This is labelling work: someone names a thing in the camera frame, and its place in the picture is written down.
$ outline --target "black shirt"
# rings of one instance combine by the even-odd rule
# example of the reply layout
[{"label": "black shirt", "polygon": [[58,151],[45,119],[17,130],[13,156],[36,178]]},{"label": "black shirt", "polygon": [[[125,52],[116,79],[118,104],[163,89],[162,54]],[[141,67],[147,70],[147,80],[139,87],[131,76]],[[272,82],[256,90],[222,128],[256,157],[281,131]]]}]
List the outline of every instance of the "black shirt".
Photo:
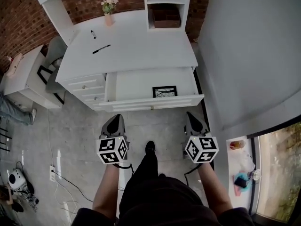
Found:
[{"label": "black shirt", "polygon": [[[253,226],[246,209],[236,208],[218,218],[199,196],[175,178],[157,178],[125,189],[118,226]],[[82,208],[72,226],[113,226],[105,215]]]}]

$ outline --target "brick wall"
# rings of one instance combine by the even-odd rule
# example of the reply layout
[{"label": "brick wall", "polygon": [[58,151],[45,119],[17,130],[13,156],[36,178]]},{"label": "brick wall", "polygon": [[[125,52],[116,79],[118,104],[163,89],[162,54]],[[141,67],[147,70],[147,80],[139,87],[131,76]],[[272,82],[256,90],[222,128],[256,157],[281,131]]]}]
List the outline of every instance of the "brick wall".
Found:
[{"label": "brick wall", "polygon": [[[74,24],[103,15],[101,0],[62,0]],[[209,0],[190,0],[186,33],[198,38]],[[144,9],[144,0],[120,0],[115,13]],[[9,65],[6,55],[25,54],[48,44],[57,32],[37,0],[0,0],[0,72]]]},{"label": "brick wall", "polygon": [[48,44],[57,32],[38,0],[0,0],[0,72],[16,56]]}]

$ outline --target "marker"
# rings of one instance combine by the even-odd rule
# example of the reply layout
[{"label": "marker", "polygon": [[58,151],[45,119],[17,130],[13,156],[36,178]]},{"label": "marker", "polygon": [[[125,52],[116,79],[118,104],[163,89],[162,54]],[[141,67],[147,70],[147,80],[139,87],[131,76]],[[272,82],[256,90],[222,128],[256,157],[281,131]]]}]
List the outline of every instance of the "marker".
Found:
[{"label": "marker", "polygon": [[94,37],[94,39],[96,39],[95,33],[93,32],[93,30],[91,30],[92,36]]},{"label": "marker", "polygon": [[106,48],[106,47],[109,47],[109,46],[111,46],[111,44],[109,44],[109,45],[107,45],[107,46],[104,46],[104,47],[102,47],[102,48],[100,48],[100,49],[98,49],[98,50],[95,50],[92,54],[95,54],[95,53],[97,53],[98,51],[100,51],[100,50],[102,50],[102,49],[104,49],[104,48]]}]

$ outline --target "power outlet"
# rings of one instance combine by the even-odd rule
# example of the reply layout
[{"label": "power outlet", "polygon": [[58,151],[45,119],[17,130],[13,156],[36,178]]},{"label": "power outlet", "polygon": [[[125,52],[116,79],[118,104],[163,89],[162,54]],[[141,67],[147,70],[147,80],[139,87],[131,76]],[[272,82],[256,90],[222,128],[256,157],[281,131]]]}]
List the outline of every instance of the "power outlet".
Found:
[{"label": "power outlet", "polygon": [[52,170],[55,171],[55,167],[50,166],[49,167],[49,180],[55,182],[55,173],[52,172]]}]

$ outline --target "person's foot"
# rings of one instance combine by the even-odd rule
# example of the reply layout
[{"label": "person's foot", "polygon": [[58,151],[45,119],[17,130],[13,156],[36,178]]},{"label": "person's foot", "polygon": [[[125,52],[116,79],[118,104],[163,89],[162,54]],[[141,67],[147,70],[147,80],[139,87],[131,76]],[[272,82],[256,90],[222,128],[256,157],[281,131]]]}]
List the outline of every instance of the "person's foot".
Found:
[{"label": "person's foot", "polygon": [[145,154],[155,153],[155,143],[153,141],[149,141],[145,146]]},{"label": "person's foot", "polygon": [[32,110],[32,123],[34,122],[34,119],[36,118],[37,115],[37,109]]}]

